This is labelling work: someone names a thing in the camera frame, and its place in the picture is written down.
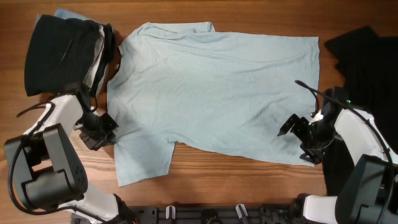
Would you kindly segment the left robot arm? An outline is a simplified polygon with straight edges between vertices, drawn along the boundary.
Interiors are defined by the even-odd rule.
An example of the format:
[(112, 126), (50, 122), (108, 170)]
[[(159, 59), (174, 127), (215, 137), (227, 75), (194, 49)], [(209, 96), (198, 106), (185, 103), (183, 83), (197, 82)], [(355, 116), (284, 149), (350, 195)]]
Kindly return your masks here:
[(8, 192), (20, 211), (30, 215), (71, 213), (72, 223), (138, 223), (137, 216), (116, 194), (89, 184), (70, 134), (92, 151), (116, 142), (117, 123), (91, 107), (90, 89), (72, 83), (50, 100), (31, 106), (44, 112), (24, 134), (9, 139), (4, 151), (9, 164)]

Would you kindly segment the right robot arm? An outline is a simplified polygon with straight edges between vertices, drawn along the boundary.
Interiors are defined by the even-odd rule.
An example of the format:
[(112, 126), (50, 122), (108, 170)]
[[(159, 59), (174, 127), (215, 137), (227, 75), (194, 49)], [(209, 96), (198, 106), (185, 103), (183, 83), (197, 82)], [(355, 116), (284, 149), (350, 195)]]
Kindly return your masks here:
[(322, 96), (312, 120), (293, 114), (279, 131), (293, 133), (300, 158), (322, 164), (325, 176), (328, 194), (299, 195), (295, 215), (312, 223), (397, 223), (397, 154), (346, 90)]

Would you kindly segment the light blue t-shirt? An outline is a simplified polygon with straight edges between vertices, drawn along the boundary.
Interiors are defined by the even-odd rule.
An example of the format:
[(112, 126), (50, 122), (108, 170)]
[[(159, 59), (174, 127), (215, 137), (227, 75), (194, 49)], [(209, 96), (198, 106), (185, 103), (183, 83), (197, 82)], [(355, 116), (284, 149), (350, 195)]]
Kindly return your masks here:
[(302, 165), (298, 139), (279, 136), (308, 116), (317, 87), (317, 37), (218, 32), (210, 22), (145, 23), (119, 45), (107, 84), (117, 122), (120, 186), (167, 175), (178, 142), (204, 151)]

